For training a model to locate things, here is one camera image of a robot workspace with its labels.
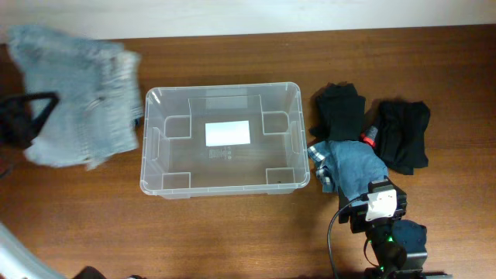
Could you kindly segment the light blue jeans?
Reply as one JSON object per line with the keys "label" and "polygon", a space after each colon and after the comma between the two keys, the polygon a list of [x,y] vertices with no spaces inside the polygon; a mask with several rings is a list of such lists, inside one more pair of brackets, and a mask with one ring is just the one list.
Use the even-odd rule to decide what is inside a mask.
{"label": "light blue jeans", "polygon": [[10,26],[9,56],[22,73],[26,94],[54,92],[59,102],[26,159],[50,167],[91,170],[136,149],[143,116],[139,54],[121,43],[70,36],[42,26]]}

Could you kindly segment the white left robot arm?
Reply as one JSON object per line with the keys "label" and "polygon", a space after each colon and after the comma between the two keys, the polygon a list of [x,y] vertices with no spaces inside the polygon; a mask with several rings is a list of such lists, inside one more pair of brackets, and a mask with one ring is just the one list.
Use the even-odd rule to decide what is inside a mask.
{"label": "white left robot arm", "polygon": [[[26,104],[36,100],[47,100],[48,103],[33,118],[26,109]],[[57,94],[52,91],[2,97],[1,146],[20,150],[30,147],[58,102]],[[25,248],[5,225],[1,225],[1,277],[63,279],[64,275],[48,267]]]}

